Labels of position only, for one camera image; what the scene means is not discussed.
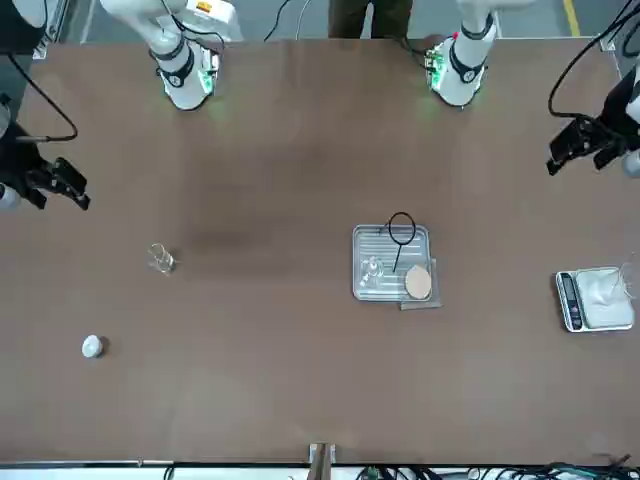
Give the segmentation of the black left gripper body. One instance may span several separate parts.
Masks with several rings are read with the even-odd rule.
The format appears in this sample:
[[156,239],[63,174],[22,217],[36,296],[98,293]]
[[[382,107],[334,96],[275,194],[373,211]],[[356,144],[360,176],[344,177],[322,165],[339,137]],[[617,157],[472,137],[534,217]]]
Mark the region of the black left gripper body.
[[600,114],[596,118],[585,114],[572,116],[575,138],[571,142],[571,151],[596,151],[613,149],[626,151],[627,114]]

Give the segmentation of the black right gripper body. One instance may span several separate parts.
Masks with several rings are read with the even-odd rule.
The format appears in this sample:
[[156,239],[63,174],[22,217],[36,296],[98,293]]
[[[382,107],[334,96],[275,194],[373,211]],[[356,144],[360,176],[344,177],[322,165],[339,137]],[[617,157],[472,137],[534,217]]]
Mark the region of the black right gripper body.
[[34,143],[18,141],[27,132],[11,122],[1,138],[1,182],[18,193],[42,188],[45,160]]

